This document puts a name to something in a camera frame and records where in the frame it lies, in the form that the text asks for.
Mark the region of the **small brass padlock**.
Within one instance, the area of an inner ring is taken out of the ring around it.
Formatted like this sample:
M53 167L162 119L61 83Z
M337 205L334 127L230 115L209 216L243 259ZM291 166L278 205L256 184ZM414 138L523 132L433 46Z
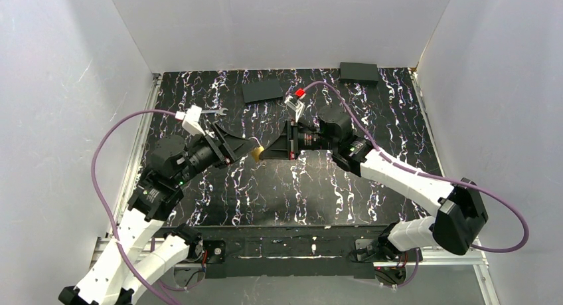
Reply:
M259 162L261 160L260 154L263 152L264 147L257 137L250 137L250 141L253 141L255 145L255 147L250 151L250 155L256 162Z

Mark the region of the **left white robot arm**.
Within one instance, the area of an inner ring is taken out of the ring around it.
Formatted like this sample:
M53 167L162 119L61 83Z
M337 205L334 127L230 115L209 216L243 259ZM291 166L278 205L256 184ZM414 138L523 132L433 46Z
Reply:
M183 199L182 187L213 166L223 168L250 152L252 141L234 136L217 124L213 135L199 134L187 142L171 135L159 140L128 201L117 235L94 266L75 286L62 289L63 304L135 304L147 290L138 272L153 284L178 262L202 256L201 234L181 225L143 260L138 257L154 234Z

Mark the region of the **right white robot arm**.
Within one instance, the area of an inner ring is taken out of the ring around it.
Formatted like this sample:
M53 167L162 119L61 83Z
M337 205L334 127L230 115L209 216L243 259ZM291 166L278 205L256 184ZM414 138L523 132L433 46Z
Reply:
M368 256L392 259L420 247L441 247L464 255L488 220L478 191L422 177L364 137L353 132L352 119L344 110L323 107L319 127L288 120L279 138L264 150L256 150L256 160L297 159L304 150L329 150L331 159L344 171L376 181L425 209L429 216L390 224L365 248Z

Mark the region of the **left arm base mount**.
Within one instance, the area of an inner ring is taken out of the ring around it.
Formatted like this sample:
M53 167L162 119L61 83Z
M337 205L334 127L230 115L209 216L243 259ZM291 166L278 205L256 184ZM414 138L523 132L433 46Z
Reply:
M225 241L203 241L195 250L194 260L185 260L173 270L173 278L177 288L190 290L201 283L212 264L222 264L225 261Z

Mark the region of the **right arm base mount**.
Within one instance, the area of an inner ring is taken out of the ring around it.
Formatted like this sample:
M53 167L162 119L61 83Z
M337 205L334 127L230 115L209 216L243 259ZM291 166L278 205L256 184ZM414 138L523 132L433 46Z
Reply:
M371 265L379 285L394 291L413 281L423 261L420 248L396 252L380 247L377 239L357 239L347 258L355 264Z

